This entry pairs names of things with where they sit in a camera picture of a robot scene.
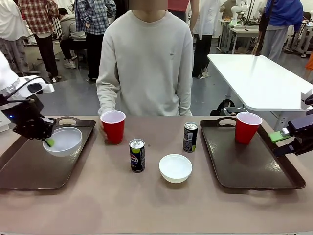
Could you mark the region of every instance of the black soda can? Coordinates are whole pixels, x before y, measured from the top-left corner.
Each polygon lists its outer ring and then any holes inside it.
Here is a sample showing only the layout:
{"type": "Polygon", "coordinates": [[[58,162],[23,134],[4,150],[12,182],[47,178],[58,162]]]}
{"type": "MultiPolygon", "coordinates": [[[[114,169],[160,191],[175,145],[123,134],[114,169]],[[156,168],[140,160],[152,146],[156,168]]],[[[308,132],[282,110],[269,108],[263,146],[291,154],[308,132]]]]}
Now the black soda can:
{"type": "Polygon", "coordinates": [[[186,152],[192,153],[195,151],[197,135],[198,125],[194,122],[187,122],[184,128],[184,142],[182,147],[186,152]]]}
{"type": "Polygon", "coordinates": [[[131,152],[132,171],[136,173],[143,172],[146,167],[145,141],[141,139],[134,139],[129,142],[129,149],[131,152]]]}

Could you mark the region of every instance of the person's hand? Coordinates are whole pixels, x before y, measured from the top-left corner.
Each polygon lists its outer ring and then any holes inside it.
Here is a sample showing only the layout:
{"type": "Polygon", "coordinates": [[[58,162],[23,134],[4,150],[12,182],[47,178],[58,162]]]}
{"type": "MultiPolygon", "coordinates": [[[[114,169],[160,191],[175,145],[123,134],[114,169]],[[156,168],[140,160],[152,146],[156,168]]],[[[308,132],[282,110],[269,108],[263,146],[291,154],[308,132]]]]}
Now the person's hand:
{"type": "Polygon", "coordinates": [[[104,142],[108,142],[108,135],[107,135],[107,133],[105,133],[104,130],[103,130],[101,120],[99,121],[98,130],[99,130],[99,133],[102,135],[102,137],[103,137],[103,139],[104,139],[104,142]]]}

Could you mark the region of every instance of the red cup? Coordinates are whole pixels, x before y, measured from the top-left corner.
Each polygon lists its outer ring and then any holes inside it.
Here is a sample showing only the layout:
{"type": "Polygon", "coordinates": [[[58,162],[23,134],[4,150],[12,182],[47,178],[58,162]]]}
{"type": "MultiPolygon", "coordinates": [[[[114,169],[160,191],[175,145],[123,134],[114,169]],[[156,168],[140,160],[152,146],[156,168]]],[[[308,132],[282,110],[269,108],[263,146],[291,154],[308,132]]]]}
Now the red cup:
{"type": "Polygon", "coordinates": [[[262,118],[256,114],[242,112],[237,114],[235,140],[238,143],[249,144],[262,124],[262,118]]]}
{"type": "Polygon", "coordinates": [[[125,113],[118,110],[107,111],[101,115],[100,120],[108,142],[119,144],[123,141],[125,118],[125,113]]]}

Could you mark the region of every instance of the white bowl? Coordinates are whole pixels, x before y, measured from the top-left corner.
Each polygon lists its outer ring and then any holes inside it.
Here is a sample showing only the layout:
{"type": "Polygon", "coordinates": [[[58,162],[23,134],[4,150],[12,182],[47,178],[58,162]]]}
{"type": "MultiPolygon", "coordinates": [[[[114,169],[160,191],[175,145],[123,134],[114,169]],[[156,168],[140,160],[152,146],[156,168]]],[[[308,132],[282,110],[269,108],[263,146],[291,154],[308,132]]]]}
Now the white bowl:
{"type": "Polygon", "coordinates": [[[49,147],[43,142],[44,149],[55,157],[66,157],[77,151],[82,144],[83,134],[75,127],[62,127],[51,136],[54,145],[49,147]]]}
{"type": "Polygon", "coordinates": [[[192,171],[189,159],[180,154],[163,157],[158,166],[164,179],[174,184],[184,182],[192,171]]]}

